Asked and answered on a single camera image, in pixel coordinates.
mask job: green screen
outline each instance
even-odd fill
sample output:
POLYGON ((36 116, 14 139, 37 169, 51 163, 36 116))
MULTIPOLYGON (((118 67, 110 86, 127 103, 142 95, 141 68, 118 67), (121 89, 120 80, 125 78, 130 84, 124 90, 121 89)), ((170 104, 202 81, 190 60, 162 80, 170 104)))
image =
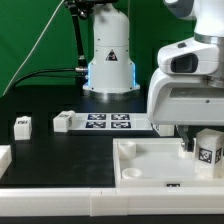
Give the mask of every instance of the green screen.
MULTIPOLYGON (((1 0, 0 3, 0 95, 24 61, 60 0, 1 0)), ((193 36, 193 22, 175 18, 162 0, 120 0, 116 8, 129 14, 131 59, 136 79, 148 85, 157 67, 158 50, 193 36)), ((81 21, 88 60, 93 57, 91 18, 81 21)), ((74 68, 77 51, 70 13, 62 5, 35 52, 19 76, 47 68, 74 68)), ((74 84, 73 80, 33 78, 23 84, 74 84)))

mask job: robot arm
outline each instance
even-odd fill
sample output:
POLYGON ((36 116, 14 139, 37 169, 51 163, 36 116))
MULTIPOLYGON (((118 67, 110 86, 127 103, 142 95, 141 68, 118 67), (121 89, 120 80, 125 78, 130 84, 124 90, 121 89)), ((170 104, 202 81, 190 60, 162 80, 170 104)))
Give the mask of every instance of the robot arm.
POLYGON ((167 8, 178 18, 192 19, 195 0, 163 0, 167 8))

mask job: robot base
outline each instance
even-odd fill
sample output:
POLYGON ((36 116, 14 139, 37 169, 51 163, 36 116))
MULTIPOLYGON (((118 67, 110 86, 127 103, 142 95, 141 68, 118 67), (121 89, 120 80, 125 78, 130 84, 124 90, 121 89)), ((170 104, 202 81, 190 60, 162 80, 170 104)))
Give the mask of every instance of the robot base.
POLYGON ((132 90, 126 92, 96 92, 95 90, 89 89, 88 84, 83 86, 83 94, 96 99, 101 99, 105 101, 111 100, 125 100, 131 97, 136 97, 140 95, 140 86, 136 85, 132 90))

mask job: white block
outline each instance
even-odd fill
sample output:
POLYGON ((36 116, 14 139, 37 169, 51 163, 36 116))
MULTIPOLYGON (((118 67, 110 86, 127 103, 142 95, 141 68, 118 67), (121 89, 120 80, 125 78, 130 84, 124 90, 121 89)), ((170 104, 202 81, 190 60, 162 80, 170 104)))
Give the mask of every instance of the white block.
POLYGON ((7 170, 8 166, 12 162, 11 147, 0 146, 0 178, 7 170))
POLYGON ((153 125, 153 129, 161 136, 174 136, 174 125, 153 125))
POLYGON ((14 125, 15 140, 29 140, 31 132, 31 117, 18 117, 14 125))
POLYGON ((224 133, 205 129, 196 138, 195 171, 207 178, 222 177, 224 133))
POLYGON ((62 111, 54 118, 54 132, 68 132, 75 122, 76 113, 74 111, 62 111))

